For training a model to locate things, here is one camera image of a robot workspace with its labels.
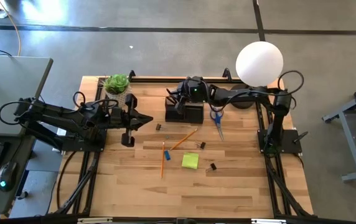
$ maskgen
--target orange pencil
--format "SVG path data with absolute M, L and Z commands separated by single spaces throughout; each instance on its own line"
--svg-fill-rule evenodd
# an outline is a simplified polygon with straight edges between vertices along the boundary
M 170 150 L 175 149 L 177 146 L 179 146 L 181 143 L 183 143 L 186 139 L 188 139 L 191 135 L 193 135 L 196 131 L 197 131 L 197 128 L 195 129 L 195 131 L 192 131 L 191 133 L 189 133 L 188 135 L 186 135 L 186 137 L 184 137 L 181 141 L 179 141 L 177 144 L 175 144 L 175 146 L 172 146 L 172 147 L 170 148 Z
M 163 178 L 163 170 L 164 170 L 164 142 L 163 146 L 161 147 L 161 178 Z

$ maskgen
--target white sphere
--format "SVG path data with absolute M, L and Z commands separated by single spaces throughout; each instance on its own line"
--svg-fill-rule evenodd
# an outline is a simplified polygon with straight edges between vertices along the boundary
M 259 41 L 247 45 L 236 59 L 236 72 L 249 86 L 266 86 L 279 77 L 283 56 L 273 44 Z

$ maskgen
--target wooden table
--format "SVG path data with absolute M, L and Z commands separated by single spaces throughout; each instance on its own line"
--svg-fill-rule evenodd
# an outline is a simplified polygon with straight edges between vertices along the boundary
M 80 91 L 87 101 L 95 99 L 97 83 L 98 77 L 83 77 Z M 223 88 L 233 86 L 217 85 Z M 265 160 L 258 149 L 256 130 L 259 127 L 255 106 L 247 110 L 239 110 L 232 105 L 225 108 L 222 119 L 225 140 L 221 142 L 210 119 L 208 106 L 204 107 L 203 124 L 164 121 L 166 88 L 174 89 L 176 83 L 132 83 L 131 86 L 138 98 L 136 109 L 154 119 L 133 132 L 134 148 L 120 144 L 123 129 L 108 130 L 95 182 L 92 217 L 273 217 Z M 164 129 L 156 131 L 157 123 Z M 284 127 L 293 127 L 290 115 L 285 117 Z M 170 148 L 195 128 L 199 130 L 170 152 L 171 160 L 165 161 L 161 179 L 162 142 L 169 136 L 166 148 Z M 200 150 L 195 141 L 206 142 L 205 149 Z M 199 154 L 197 170 L 181 167 L 185 152 Z M 82 157 L 82 152 L 76 153 L 67 165 L 60 187 L 61 203 L 76 187 Z M 282 154 L 281 157 L 288 189 L 302 207 L 312 213 L 299 159 L 291 154 Z M 211 163 L 218 169 L 206 172 Z M 277 186 L 276 189 L 279 207 L 283 211 L 281 193 Z M 55 210 L 54 191 L 49 212 Z

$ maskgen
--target plant pot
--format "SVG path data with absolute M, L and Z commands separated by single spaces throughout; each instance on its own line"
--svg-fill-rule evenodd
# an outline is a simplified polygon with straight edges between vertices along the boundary
M 108 93 L 106 90 L 105 90 L 105 92 L 109 99 L 117 100 L 118 106 L 122 108 L 126 104 L 126 96 L 128 94 L 132 93 L 132 89 L 131 89 L 131 86 L 128 85 L 127 88 L 124 90 L 124 92 L 119 93 L 119 94 Z

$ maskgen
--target gray floor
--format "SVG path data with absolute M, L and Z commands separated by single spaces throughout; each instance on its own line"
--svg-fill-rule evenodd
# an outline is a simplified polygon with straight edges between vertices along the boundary
M 356 1 L 259 0 L 266 29 L 356 30 Z M 251 0 L 229 1 L 7 1 L 19 24 L 118 27 L 256 27 Z M 0 24 L 9 24 L 8 19 Z M 22 56 L 52 57 L 54 66 L 43 97 L 73 107 L 71 95 L 83 75 L 111 75 L 135 70 L 138 75 L 220 76 L 235 74 L 238 52 L 258 40 L 256 34 L 22 31 Z M 267 35 L 284 56 L 285 70 L 306 77 L 295 94 L 294 125 L 309 135 L 302 140 L 304 165 L 316 215 L 356 220 L 356 181 L 340 176 L 355 164 L 339 122 L 321 117 L 338 108 L 356 90 L 356 35 Z M 17 52 L 13 30 L 0 30 L 0 49 Z M 295 88 L 296 78 L 285 78 Z M 58 167 L 59 160 L 48 163 Z M 25 189 L 30 198 L 17 201 L 12 217 L 44 214 L 55 173 L 33 172 Z

